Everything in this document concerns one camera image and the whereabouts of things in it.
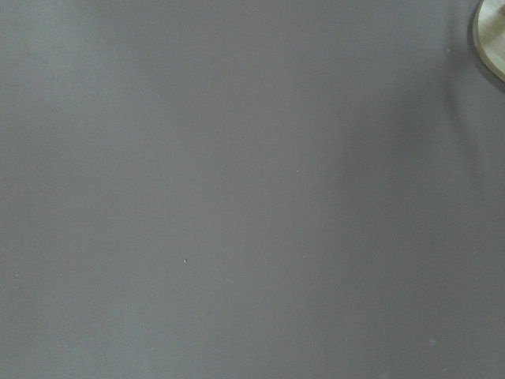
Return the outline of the wooden cup storage rack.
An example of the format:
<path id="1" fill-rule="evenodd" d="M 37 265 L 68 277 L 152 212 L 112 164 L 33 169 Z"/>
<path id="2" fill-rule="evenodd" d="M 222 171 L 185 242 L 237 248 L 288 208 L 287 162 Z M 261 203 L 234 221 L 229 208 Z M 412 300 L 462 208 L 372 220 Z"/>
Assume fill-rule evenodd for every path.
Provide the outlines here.
<path id="1" fill-rule="evenodd" d="M 504 0 L 481 0 L 472 19 L 472 42 L 483 65 L 504 82 Z"/>

